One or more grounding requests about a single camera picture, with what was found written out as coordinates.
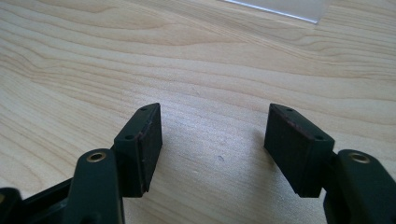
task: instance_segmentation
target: light wood surface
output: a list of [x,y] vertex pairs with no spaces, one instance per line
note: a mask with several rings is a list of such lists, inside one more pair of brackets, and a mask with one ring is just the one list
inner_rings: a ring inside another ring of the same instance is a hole
[[262,148],[294,107],[396,178],[396,2],[334,1],[318,25],[221,1],[0,2],[0,187],[24,198],[162,105],[163,149],[127,223],[325,223]]

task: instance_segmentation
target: black bracket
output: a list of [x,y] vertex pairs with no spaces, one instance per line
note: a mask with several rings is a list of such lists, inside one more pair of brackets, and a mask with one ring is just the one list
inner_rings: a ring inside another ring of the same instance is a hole
[[296,110],[270,104],[264,147],[300,197],[327,194],[328,223],[396,223],[396,183],[374,157],[334,140]]
[[73,178],[25,200],[17,189],[0,189],[0,224],[124,223],[122,197],[149,191],[162,145],[160,104],[143,106],[111,149],[78,159]]

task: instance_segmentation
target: wood grain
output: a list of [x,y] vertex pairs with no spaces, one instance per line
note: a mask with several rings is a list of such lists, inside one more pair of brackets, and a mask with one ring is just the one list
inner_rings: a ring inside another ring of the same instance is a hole
[[28,197],[159,102],[163,150],[127,223],[324,223],[263,150],[299,110],[396,178],[396,2],[334,1],[318,25],[222,1],[0,2],[0,187]]

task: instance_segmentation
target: wooden table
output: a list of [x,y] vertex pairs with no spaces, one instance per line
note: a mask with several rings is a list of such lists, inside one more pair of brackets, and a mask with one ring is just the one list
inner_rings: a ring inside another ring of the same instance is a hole
[[295,108],[396,178],[396,2],[332,2],[318,25],[221,1],[0,3],[0,187],[24,198],[162,105],[163,149],[127,223],[325,223],[263,149]]

